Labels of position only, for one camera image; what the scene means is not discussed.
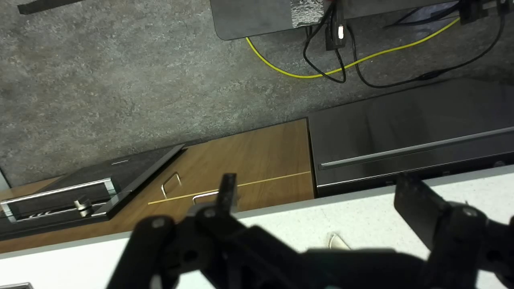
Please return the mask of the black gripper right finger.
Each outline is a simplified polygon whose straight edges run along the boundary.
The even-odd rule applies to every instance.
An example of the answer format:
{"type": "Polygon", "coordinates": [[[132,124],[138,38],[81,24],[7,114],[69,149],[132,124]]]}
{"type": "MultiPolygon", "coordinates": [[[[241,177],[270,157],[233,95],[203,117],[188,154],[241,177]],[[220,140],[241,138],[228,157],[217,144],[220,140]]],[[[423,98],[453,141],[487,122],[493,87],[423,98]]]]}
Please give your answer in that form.
{"type": "Polygon", "coordinates": [[[394,207],[429,249],[428,289],[476,289],[489,271],[514,289],[514,223],[464,202],[445,201],[423,180],[397,181],[394,207]]]}

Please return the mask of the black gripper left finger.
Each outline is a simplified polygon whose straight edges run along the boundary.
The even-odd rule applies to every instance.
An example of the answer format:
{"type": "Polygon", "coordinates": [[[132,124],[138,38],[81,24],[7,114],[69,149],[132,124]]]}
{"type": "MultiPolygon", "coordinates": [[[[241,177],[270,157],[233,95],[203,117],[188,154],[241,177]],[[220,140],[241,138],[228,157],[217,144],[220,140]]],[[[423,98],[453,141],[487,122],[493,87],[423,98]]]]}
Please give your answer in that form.
{"type": "Polygon", "coordinates": [[[294,289],[283,260],[291,249],[232,215],[236,191],[238,177],[225,173],[216,201],[195,205],[182,221],[169,215],[140,220],[106,289],[177,289],[191,271],[216,289],[294,289]]]}

